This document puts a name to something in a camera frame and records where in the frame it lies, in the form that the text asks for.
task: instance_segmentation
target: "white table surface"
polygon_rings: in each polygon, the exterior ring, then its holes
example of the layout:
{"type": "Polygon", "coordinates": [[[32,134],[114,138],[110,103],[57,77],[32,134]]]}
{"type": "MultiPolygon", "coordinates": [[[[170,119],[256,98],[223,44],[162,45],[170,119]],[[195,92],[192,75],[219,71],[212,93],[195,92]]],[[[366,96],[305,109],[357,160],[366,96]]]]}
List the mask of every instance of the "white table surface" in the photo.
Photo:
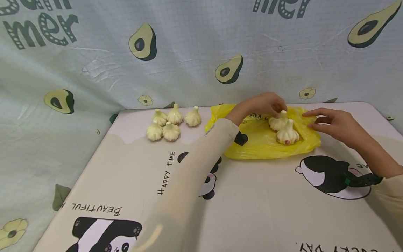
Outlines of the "white table surface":
{"type": "MultiPolygon", "coordinates": [[[[308,110],[319,107],[346,110],[370,134],[403,140],[368,103],[290,106],[308,110]]],[[[190,110],[180,108],[183,114],[190,110]]],[[[144,224],[160,197],[157,190],[162,188],[166,170],[171,169],[169,174],[174,176],[178,163],[168,168],[166,158],[175,153],[173,162],[176,162],[180,153],[188,151],[186,144],[204,135],[204,125],[211,112],[208,107],[200,108],[199,112],[202,124],[190,128],[182,123],[181,137],[173,143],[164,139],[151,143],[145,138],[154,110],[119,113],[66,199],[68,207],[59,210],[35,251],[66,251],[78,240],[71,235],[77,217],[126,219],[144,224]],[[72,209],[72,203],[120,206],[122,210],[121,215],[115,217],[107,212],[76,211],[72,209]]],[[[321,141],[322,145],[314,151],[289,158],[251,161],[222,156],[222,162],[214,172],[215,194],[210,199],[198,197],[182,251],[400,251],[396,237],[401,236],[396,236],[391,229],[394,222],[386,221],[385,217],[390,218],[390,215],[377,209],[379,203],[374,201],[374,193],[368,193],[366,198],[334,197],[312,186],[305,174],[296,172],[297,167],[303,166],[303,160],[311,156],[345,161],[351,168],[363,164],[356,152],[352,154],[331,137],[322,135],[321,141]]],[[[392,156],[403,163],[399,150],[393,151],[392,156]]],[[[365,167],[358,169],[362,174],[369,172],[365,167]]]]}

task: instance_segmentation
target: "yellow flower print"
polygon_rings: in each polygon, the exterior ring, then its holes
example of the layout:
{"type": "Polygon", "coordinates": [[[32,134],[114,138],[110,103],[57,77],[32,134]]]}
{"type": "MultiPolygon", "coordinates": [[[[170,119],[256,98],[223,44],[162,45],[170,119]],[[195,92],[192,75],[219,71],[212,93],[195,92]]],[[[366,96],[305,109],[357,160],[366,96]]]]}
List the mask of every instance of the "yellow flower print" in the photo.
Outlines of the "yellow flower print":
{"type": "Polygon", "coordinates": [[[16,244],[25,234],[28,226],[26,219],[17,219],[7,222],[3,229],[0,229],[0,250],[16,244]]]}
{"type": "Polygon", "coordinates": [[[149,96],[142,95],[137,99],[143,106],[151,106],[152,99],[149,96]]]}
{"type": "Polygon", "coordinates": [[[302,90],[299,93],[299,98],[304,99],[304,100],[311,99],[312,97],[315,96],[315,94],[316,94],[316,89],[309,87],[309,88],[302,90]]]}

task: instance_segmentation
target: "cartoon character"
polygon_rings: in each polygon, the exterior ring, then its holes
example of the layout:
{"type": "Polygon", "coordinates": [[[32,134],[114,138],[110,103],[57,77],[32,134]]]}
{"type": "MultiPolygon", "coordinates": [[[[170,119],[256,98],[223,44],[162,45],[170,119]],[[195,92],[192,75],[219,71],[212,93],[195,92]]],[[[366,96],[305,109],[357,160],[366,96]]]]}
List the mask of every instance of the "cartoon character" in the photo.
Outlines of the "cartoon character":
{"type": "Polygon", "coordinates": [[[370,194],[370,186],[350,187],[345,183],[346,171],[357,177],[362,176],[358,170],[349,169],[349,165],[328,156],[309,156],[301,160],[295,171],[302,174],[316,189],[333,197],[346,200],[364,198],[370,194]]]}
{"type": "MultiPolygon", "coordinates": [[[[188,154],[188,152],[181,153],[178,156],[178,163],[180,163],[188,154]]],[[[209,200],[214,197],[214,187],[216,186],[217,177],[214,174],[218,170],[218,165],[221,163],[222,158],[220,157],[216,164],[211,169],[210,173],[207,175],[206,180],[204,181],[204,185],[199,192],[199,197],[203,197],[205,200],[209,200]]]]}
{"type": "Polygon", "coordinates": [[[66,252],[128,252],[142,228],[136,221],[79,217],[72,231],[79,240],[66,252]]]}

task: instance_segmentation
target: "garlic bulb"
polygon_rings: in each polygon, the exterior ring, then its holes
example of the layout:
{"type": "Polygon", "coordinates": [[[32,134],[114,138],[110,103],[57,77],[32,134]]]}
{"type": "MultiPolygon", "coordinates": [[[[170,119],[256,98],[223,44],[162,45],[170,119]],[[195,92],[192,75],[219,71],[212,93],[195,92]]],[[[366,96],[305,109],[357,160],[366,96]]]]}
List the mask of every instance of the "garlic bulb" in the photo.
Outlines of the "garlic bulb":
{"type": "Polygon", "coordinates": [[[166,114],[164,112],[161,112],[159,108],[156,108],[153,116],[153,121],[157,121],[158,125],[160,126],[165,126],[167,121],[166,114]]]}
{"type": "Polygon", "coordinates": [[[202,116],[199,114],[198,106],[194,106],[191,111],[186,113],[185,121],[190,127],[197,126],[202,122],[202,116]]]}
{"type": "Polygon", "coordinates": [[[166,122],[166,126],[162,130],[164,138],[168,141],[175,141],[181,134],[179,127],[171,122],[166,122]]]}
{"type": "Polygon", "coordinates": [[[160,140],[162,137],[162,127],[160,125],[158,125],[157,121],[154,120],[152,122],[152,124],[147,127],[147,131],[145,132],[145,135],[151,141],[160,140]]]}
{"type": "Polygon", "coordinates": [[[275,131],[278,131],[282,128],[284,128],[284,126],[287,124],[287,111],[282,110],[280,112],[280,118],[270,118],[269,119],[269,125],[270,128],[272,128],[275,131]]]}
{"type": "Polygon", "coordinates": [[[178,109],[178,104],[174,104],[174,108],[169,111],[167,120],[172,124],[180,124],[183,121],[183,115],[178,109]]]}
{"type": "Polygon", "coordinates": [[[281,144],[294,144],[299,140],[299,134],[293,129],[294,121],[289,119],[284,128],[277,132],[276,139],[281,144]]]}

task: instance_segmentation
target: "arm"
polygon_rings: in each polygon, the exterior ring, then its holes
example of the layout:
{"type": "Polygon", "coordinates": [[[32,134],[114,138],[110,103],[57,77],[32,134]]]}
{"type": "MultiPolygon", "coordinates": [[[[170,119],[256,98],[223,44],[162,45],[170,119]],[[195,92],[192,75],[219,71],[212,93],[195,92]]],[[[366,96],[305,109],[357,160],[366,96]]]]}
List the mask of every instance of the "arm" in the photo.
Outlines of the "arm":
{"type": "Polygon", "coordinates": [[[402,166],[372,137],[358,145],[355,150],[365,160],[371,171],[379,177],[392,178],[403,174],[402,166]]]}
{"type": "Polygon", "coordinates": [[[286,109],[285,103],[273,93],[249,98],[193,142],[147,218],[132,252],[180,251],[198,193],[211,168],[234,142],[241,121],[252,112],[277,116],[280,108],[286,109]]]}
{"type": "Polygon", "coordinates": [[[385,208],[403,228],[403,167],[359,125],[350,113],[319,108],[304,115],[322,116],[310,127],[356,150],[374,174],[384,177],[380,184],[372,188],[385,208]]]}

